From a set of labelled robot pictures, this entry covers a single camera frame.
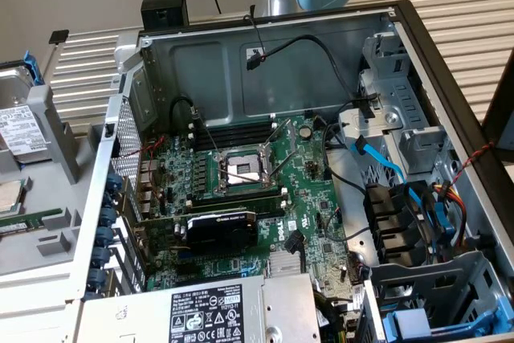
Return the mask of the hard disk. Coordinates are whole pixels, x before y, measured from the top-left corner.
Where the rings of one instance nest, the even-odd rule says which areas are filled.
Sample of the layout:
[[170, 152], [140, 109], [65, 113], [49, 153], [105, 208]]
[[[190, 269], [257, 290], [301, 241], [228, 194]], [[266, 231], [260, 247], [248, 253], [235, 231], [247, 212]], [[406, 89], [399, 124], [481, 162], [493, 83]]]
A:
[[0, 63], [0, 150], [9, 150], [20, 164], [51, 158], [27, 104], [31, 89], [43, 84], [37, 59], [29, 51], [21, 59]]

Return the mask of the grey metal disk bay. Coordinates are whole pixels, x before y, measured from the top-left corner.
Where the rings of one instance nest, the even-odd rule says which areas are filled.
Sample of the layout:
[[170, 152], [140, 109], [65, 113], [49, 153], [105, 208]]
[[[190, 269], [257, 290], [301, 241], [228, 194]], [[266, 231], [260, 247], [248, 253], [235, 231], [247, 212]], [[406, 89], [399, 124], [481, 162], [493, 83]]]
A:
[[[364, 282], [364, 298], [355, 343], [387, 343], [382, 320], [388, 313], [420, 308], [431, 328], [473, 321], [475, 314], [493, 309], [505, 296], [490, 261], [480, 251], [452, 261], [420, 267], [395, 263], [373, 267]], [[514, 343], [510, 333], [448, 343]]]

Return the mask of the black RAM slot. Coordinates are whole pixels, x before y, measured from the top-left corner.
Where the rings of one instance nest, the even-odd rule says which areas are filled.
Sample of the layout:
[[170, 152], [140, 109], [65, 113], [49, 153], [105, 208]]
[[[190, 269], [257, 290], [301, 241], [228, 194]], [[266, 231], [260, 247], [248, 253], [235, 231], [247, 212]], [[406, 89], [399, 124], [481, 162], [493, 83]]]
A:
[[[220, 149], [230, 148], [230, 147], [237, 147], [237, 146], [243, 146], [243, 145], [255, 145], [259, 143], [264, 143], [265, 140], [270, 136], [266, 135], [262, 138], [249, 138], [249, 139], [243, 139], [241, 137], [214, 137], [214, 140], [217, 144], [217, 146]], [[194, 148], [197, 151], [204, 151], [204, 150], [211, 150], [211, 145], [209, 142], [209, 138], [206, 136], [206, 134], [203, 131], [197, 131], [195, 133], [195, 139], [194, 139]]]
[[225, 125], [209, 129], [213, 137], [241, 137], [243, 139], [262, 138], [273, 132], [271, 122], [269, 120], [260, 122], [251, 122], [240, 125]]
[[256, 213], [260, 218], [284, 216], [285, 209], [281, 205], [282, 199], [264, 199], [249, 202], [225, 202], [219, 205], [204, 205], [185, 208], [187, 214], [221, 214], [238, 211]]
[[190, 200], [189, 208], [199, 208], [202, 206], [219, 206], [226, 203], [232, 202], [249, 202], [260, 199], [269, 199], [269, 198], [281, 198], [282, 192], [281, 189], [275, 190], [262, 190], [255, 192], [246, 192], [242, 194], [231, 194], [222, 197], [213, 197], [213, 198], [196, 198]]

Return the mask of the CPU socket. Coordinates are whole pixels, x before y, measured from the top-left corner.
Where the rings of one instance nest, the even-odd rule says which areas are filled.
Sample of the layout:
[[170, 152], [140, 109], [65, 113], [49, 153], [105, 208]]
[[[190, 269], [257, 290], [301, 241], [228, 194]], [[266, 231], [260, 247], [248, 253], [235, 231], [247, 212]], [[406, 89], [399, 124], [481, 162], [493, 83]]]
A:
[[216, 194], [265, 191], [276, 188], [270, 145], [220, 150], [213, 156]]

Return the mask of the thin metal locking lever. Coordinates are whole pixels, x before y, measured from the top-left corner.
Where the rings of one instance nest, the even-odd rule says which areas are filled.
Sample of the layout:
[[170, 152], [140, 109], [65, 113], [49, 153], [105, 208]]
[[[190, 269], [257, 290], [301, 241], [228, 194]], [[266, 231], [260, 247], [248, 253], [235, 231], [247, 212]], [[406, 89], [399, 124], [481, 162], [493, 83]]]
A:
[[206, 125], [205, 120], [202, 118], [202, 114], [200, 113], [199, 109], [196, 107], [192, 108], [192, 118], [196, 126], [198, 126], [198, 131], [203, 131], [206, 136], [209, 138], [209, 142], [211, 145], [211, 148], [218, 153], [219, 147], [217, 146], [208, 126]]
[[269, 156], [270, 171], [269, 180], [275, 180], [286, 164], [296, 155], [296, 149], [286, 149], [285, 147], [274, 147]]

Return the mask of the metal socket cover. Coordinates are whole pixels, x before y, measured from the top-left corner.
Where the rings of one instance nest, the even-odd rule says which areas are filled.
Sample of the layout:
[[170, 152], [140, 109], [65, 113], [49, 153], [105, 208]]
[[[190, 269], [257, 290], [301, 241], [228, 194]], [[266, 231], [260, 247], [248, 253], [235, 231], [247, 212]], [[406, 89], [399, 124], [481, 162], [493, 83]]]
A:
[[290, 118], [279, 123], [276, 128], [272, 131], [271, 135], [261, 144], [262, 149], [269, 149], [271, 141], [278, 137], [282, 132], [285, 132], [289, 138], [290, 154], [296, 153], [296, 132], [294, 125]]

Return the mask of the open grey PC case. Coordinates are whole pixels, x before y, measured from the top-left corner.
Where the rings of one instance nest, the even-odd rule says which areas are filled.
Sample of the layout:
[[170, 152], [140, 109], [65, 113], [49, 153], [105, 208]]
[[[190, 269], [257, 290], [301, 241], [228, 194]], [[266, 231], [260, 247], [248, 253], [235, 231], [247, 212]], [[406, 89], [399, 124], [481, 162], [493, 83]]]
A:
[[[366, 38], [395, 31], [416, 70], [425, 114], [446, 130], [450, 145], [445, 171], [408, 178], [363, 137], [346, 146], [339, 115], [376, 96], [359, 91]], [[244, 15], [237, 22], [171, 31], [144, 31], [135, 55], [120, 75], [120, 90], [109, 101], [80, 236], [74, 270], [78, 315], [70, 341], [77, 343], [84, 305], [148, 292], [148, 269], [131, 227], [143, 219], [138, 202], [140, 169], [151, 141], [198, 129], [192, 108], [209, 129], [291, 116], [319, 118], [331, 137], [325, 151], [335, 180], [350, 268], [358, 276], [355, 308], [334, 304], [312, 285], [320, 343], [355, 343], [364, 282], [380, 266], [366, 218], [365, 188], [403, 186], [418, 207], [430, 254], [421, 266], [446, 263], [473, 251], [490, 261], [514, 306], [514, 185], [498, 158], [502, 142], [483, 130], [443, 58], [407, 2], [355, 7], [274, 18]], [[105, 285], [87, 287], [102, 197], [109, 173], [123, 186], [110, 192], [116, 222], [111, 257], [101, 269]]]

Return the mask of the black graphics card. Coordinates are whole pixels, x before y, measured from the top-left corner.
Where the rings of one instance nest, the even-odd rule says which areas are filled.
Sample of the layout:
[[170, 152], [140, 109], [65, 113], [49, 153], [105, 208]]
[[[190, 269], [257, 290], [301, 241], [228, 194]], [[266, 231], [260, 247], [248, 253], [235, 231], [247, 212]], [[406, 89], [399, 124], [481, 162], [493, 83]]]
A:
[[146, 219], [131, 230], [152, 252], [239, 251], [257, 244], [258, 215], [242, 208], [183, 214]]

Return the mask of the black angled connector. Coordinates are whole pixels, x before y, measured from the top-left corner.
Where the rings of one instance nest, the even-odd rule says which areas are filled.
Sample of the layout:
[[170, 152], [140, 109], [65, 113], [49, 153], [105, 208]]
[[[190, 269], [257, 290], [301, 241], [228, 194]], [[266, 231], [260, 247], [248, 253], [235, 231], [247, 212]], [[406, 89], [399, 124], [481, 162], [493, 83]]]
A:
[[284, 248], [290, 254], [295, 254], [304, 246], [304, 235], [298, 229], [294, 230], [284, 243]]

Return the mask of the silver finned heatsink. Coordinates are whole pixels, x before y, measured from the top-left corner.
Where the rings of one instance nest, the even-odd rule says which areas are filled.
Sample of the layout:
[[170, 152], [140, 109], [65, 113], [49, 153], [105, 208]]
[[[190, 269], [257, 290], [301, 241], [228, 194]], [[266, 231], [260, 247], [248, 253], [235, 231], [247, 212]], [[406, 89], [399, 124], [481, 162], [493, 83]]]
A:
[[302, 272], [300, 253], [271, 252], [268, 258], [268, 276], [271, 278], [295, 276]]

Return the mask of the silver power supply unit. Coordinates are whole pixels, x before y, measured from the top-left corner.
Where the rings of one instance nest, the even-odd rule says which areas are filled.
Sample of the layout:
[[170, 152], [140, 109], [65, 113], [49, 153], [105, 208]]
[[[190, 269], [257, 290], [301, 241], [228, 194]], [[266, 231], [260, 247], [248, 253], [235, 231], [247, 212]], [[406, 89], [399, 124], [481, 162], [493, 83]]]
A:
[[89, 300], [77, 343], [320, 343], [306, 274]]

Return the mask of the black plastic box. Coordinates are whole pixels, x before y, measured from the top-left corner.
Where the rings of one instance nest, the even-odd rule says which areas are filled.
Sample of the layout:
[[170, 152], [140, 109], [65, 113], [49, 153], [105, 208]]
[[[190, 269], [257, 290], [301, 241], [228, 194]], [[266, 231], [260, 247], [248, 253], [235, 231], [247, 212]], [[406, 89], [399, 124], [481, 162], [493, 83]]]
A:
[[142, 0], [141, 19], [146, 31], [190, 24], [186, 0]]

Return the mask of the green RAM stick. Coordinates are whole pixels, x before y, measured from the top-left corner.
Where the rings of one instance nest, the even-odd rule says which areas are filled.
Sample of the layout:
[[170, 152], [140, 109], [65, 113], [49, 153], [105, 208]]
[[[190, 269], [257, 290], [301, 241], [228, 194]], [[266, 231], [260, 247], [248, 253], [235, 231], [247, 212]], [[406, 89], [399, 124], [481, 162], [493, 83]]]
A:
[[1, 218], [0, 236], [38, 230], [44, 227], [43, 217], [62, 213], [62, 209], [56, 208], [33, 214], [18, 214], [11, 218]]

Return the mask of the silver CPU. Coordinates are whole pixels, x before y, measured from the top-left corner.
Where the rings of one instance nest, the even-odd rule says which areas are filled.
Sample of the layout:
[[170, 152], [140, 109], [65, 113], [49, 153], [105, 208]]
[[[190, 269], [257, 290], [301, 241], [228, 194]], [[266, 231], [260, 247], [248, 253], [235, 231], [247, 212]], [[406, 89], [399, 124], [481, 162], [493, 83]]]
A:
[[30, 178], [0, 182], [0, 217], [18, 215], [25, 195], [30, 189]]

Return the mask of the black plastic air duct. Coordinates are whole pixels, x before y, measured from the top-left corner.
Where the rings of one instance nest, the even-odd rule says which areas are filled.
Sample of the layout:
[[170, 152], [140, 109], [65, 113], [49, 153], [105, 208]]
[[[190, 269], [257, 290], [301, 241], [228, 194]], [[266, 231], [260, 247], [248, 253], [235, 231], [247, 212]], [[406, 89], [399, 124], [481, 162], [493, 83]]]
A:
[[370, 184], [364, 208], [380, 263], [418, 267], [430, 254], [429, 238], [418, 207], [406, 200], [403, 186]]

